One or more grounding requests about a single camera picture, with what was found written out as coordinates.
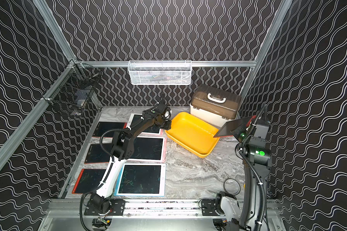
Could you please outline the yellow storage tray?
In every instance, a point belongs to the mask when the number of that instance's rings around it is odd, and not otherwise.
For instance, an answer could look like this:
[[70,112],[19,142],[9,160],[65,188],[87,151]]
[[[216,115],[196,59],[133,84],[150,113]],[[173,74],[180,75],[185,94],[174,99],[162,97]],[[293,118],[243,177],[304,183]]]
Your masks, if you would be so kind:
[[219,138],[214,136],[216,127],[187,113],[180,112],[173,119],[166,135],[194,155],[205,158],[217,145]]

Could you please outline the pink white writing tablet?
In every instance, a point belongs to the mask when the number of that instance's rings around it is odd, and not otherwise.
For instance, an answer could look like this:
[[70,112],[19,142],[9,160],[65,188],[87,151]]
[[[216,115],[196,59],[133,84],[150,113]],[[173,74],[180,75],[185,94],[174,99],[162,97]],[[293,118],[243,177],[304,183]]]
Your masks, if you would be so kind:
[[[127,122],[127,127],[132,127],[133,125],[137,124],[138,122],[141,121],[141,114],[135,114],[135,113],[132,113],[130,115],[130,118],[129,118],[129,121]],[[146,130],[144,130],[142,132],[142,134],[147,134],[147,135],[162,135],[163,134],[163,131],[161,129],[159,129],[158,127],[156,126],[152,126],[152,127],[149,127],[147,128]]]
[[164,137],[137,137],[134,153],[129,161],[163,162],[166,156],[167,139]]

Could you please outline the blue white writing tablet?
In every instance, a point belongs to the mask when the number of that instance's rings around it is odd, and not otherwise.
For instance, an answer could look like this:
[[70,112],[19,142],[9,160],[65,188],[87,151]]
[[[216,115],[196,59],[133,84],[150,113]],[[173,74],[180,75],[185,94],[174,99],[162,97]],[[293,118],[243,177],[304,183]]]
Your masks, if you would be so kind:
[[165,164],[125,164],[117,178],[115,196],[164,196]]

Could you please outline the large red writing tablet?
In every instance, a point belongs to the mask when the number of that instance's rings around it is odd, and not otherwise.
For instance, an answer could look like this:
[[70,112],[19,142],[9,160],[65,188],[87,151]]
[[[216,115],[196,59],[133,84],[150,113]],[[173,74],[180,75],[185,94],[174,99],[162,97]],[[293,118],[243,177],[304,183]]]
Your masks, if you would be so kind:
[[83,194],[96,189],[100,184],[104,173],[104,169],[83,168],[76,180],[72,193]]

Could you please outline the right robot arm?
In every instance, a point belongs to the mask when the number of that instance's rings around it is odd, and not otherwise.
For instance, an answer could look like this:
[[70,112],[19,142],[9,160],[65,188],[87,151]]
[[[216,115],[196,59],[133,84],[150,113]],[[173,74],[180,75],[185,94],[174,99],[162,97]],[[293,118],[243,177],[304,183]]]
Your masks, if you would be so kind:
[[235,196],[218,193],[216,206],[226,217],[227,231],[268,231],[267,187],[272,166],[271,151],[266,148],[270,128],[267,105],[255,116],[226,122],[215,137],[232,135],[238,141],[235,154],[243,160],[245,194],[240,207]]

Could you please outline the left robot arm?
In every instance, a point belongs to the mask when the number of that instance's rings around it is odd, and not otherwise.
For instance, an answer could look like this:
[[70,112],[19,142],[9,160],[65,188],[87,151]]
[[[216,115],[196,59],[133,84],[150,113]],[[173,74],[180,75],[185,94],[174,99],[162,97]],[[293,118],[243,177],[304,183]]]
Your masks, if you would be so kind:
[[135,139],[146,129],[157,127],[168,131],[171,129],[171,109],[162,95],[157,104],[144,110],[140,121],[125,129],[108,130],[102,134],[99,145],[104,153],[110,156],[108,167],[98,186],[82,194],[80,201],[80,216],[83,215],[85,198],[89,195],[88,206],[105,216],[111,211],[110,197],[118,175],[126,161],[134,154]]

